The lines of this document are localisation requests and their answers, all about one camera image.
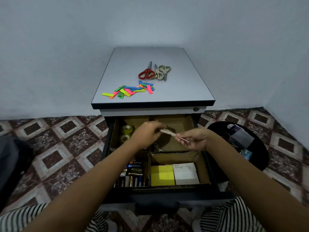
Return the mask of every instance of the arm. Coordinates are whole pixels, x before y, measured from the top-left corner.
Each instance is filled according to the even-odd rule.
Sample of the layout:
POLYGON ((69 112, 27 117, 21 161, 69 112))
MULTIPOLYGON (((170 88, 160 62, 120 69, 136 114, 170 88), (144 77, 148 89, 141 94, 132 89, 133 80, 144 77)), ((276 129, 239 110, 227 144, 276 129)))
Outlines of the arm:
POLYGON ((267 231, 308 231, 309 211, 286 189, 243 158, 228 142, 208 129, 177 134, 183 146, 207 151, 233 183, 246 205, 267 231))
POLYGON ((165 126, 145 122, 112 154, 72 183, 26 228, 27 231, 84 231, 120 173, 139 150, 154 143, 165 126))

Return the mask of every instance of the tiled floor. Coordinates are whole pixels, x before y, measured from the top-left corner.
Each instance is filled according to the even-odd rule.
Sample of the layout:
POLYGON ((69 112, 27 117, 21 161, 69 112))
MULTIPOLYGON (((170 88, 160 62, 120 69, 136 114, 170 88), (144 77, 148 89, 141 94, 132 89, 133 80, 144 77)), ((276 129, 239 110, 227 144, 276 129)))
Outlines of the tiled floor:
MULTIPOLYGON (((207 111, 199 126, 224 120, 244 125, 264 142, 270 155, 264 172, 309 207, 309 152, 263 108, 207 111)), ((99 162, 107 131, 101 116, 0 121, 0 135, 19 137, 36 155, 2 213, 57 197, 99 162)), ((234 190, 230 183, 227 188, 234 190)), ((200 214, 194 208, 180 209, 175 215, 117 211, 104 216, 118 224, 118 231, 191 231, 192 220, 200 214)))

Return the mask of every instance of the tape roll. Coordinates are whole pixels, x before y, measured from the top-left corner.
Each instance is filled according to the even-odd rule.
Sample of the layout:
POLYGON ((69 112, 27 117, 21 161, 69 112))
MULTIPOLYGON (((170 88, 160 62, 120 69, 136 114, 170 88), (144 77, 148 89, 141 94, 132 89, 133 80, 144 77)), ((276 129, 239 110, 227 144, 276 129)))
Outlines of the tape roll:
POLYGON ((121 137, 120 137, 120 142, 121 144, 124 144, 126 141, 128 141, 129 139, 131 138, 131 135, 130 134, 123 134, 121 137))
POLYGON ((133 131, 132 125, 124 125, 121 127, 122 134, 130 134, 133 131))

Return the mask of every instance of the red scissors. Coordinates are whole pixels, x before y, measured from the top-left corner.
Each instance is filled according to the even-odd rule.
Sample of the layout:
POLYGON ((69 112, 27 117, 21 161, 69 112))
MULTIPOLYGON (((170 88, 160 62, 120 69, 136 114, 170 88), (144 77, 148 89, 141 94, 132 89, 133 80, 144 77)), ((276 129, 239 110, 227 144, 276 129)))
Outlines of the red scissors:
POLYGON ((152 61, 150 61, 148 68, 145 71, 138 74, 138 78, 140 78, 141 80, 153 78, 155 76, 155 72, 151 69, 151 65, 152 61))

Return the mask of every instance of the hand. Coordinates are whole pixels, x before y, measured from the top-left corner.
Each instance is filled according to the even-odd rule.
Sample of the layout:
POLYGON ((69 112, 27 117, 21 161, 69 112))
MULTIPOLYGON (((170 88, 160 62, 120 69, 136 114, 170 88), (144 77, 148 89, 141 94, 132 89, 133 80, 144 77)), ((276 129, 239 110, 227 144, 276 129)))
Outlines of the hand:
POLYGON ((191 129, 183 133, 176 134, 178 137, 184 138, 188 141, 190 141, 190 144, 187 142, 181 140, 178 137, 175 137, 175 139, 182 144, 185 148, 188 148, 190 150, 195 151, 206 151, 207 148, 207 141, 209 139, 209 136, 213 132, 209 129, 205 128, 196 128, 191 129))
POLYGON ((161 136, 161 128, 166 128, 166 125, 159 121, 145 122, 135 130, 129 141, 139 150, 147 148, 161 136))

